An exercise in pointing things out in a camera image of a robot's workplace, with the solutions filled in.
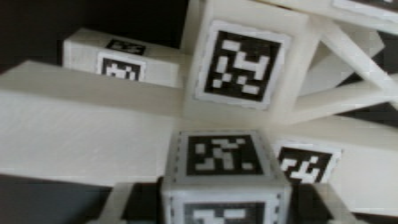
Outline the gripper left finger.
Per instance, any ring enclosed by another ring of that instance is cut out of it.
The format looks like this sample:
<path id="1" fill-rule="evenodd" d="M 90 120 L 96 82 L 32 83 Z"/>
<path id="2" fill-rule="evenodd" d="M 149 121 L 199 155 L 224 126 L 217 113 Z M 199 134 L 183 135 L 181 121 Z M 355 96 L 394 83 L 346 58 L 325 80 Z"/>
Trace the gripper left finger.
<path id="1" fill-rule="evenodd" d="M 114 185 L 99 215 L 87 224 L 162 224 L 162 179 Z"/>

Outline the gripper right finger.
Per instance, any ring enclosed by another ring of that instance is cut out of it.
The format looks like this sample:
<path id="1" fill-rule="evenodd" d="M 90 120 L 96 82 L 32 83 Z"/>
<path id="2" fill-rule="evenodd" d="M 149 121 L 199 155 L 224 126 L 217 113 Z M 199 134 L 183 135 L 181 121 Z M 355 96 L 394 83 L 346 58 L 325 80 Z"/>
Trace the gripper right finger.
<path id="1" fill-rule="evenodd" d="M 289 224 L 368 224 L 348 211 L 329 184 L 293 186 Z"/>

